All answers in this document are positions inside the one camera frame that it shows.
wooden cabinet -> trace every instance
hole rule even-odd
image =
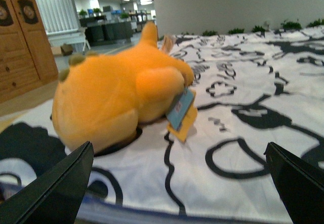
[[[0,0],[0,102],[56,80],[35,0]]]

window blinds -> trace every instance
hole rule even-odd
[[[36,0],[47,34],[73,32],[79,22],[72,0]]]

product tag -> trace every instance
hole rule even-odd
[[[181,122],[194,100],[194,94],[186,87],[182,94],[175,97],[167,119],[175,130],[180,129]]]
[[[186,141],[189,129],[198,115],[198,110],[193,105],[195,96],[195,91],[185,88],[185,91],[175,98],[170,107],[171,110],[167,114],[169,120],[167,130],[183,143]]]
[[[196,117],[198,115],[198,110],[191,104],[187,114],[185,115],[182,124],[180,125],[179,131],[172,128],[171,124],[167,125],[167,130],[176,136],[182,143],[186,141],[190,127],[193,125]]]

green plant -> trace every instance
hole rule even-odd
[[[80,12],[79,12],[79,15],[87,15],[88,13],[87,13],[87,11],[85,11],[84,9],[82,9],[82,10],[80,10]]]
[[[324,19],[318,19],[315,20],[314,22],[310,22],[307,27],[315,27],[315,26],[319,26],[319,25],[324,25]]]
[[[130,16],[130,15],[127,14],[127,13],[121,13],[121,14],[120,14],[120,18],[121,18],[121,19],[127,19],[129,16]]]
[[[94,9],[93,9],[93,13],[101,13],[100,8],[94,8]]]
[[[265,32],[265,29],[261,25],[254,26],[254,28],[252,29],[252,32],[258,32],[258,31]]]
[[[205,30],[202,33],[202,36],[212,36],[212,35],[217,35],[217,34],[218,34],[218,32],[215,30]]]
[[[186,31],[186,33],[182,32],[182,35],[190,35],[189,32]]]
[[[233,30],[229,30],[228,34],[232,35],[232,34],[239,34],[239,33],[244,33],[244,29],[239,29],[239,28],[235,28]]]
[[[298,22],[288,21],[284,20],[283,23],[281,23],[283,29],[286,30],[300,30],[302,28],[301,24]]]

yellow tag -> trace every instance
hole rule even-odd
[[[176,131],[171,124],[169,123],[167,125],[167,130],[172,133],[174,136],[176,136],[182,143],[186,141],[188,132],[190,127],[193,125],[195,119],[197,118],[198,115],[198,109],[193,105],[193,102],[188,109],[186,115],[184,116],[182,123],[181,123],[181,128]]]

